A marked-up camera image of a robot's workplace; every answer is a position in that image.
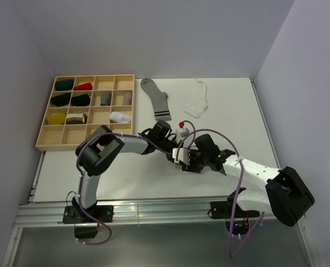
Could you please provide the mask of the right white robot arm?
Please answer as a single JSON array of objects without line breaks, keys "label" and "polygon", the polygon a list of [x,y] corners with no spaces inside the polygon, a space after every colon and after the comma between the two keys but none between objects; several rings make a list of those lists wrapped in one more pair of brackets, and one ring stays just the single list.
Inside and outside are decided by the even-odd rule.
[{"label": "right white robot arm", "polygon": [[264,212],[286,226],[294,226],[314,205],[313,195],[295,169],[264,166],[239,157],[232,150],[220,150],[208,134],[199,136],[194,143],[196,149],[173,149],[172,157],[183,171],[200,173],[209,167],[255,187],[241,186],[225,201],[213,202],[213,219],[259,217]]}]

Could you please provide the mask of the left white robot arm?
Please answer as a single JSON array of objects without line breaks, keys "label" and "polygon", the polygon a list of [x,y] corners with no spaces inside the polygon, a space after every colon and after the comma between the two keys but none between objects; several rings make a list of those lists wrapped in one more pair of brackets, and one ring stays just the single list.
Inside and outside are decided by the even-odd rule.
[{"label": "left white robot arm", "polygon": [[178,148],[178,142],[169,138],[171,133],[171,126],[165,121],[158,121],[152,128],[136,135],[114,132],[105,125],[97,128],[76,148],[76,168],[81,175],[73,202],[77,207],[76,217],[82,222],[93,220],[99,180],[118,154],[148,155],[158,150],[172,161],[172,152]]}]

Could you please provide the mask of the white striped sock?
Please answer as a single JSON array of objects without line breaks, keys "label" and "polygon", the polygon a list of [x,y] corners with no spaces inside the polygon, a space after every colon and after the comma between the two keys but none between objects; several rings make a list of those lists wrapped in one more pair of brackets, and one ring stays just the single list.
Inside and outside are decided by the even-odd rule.
[{"label": "white striped sock", "polygon": [[131,123],[132,122],[132,116],[126,113],[118,112],[118,111],[112,111],[109,115],[109,119],[113,123]]}]

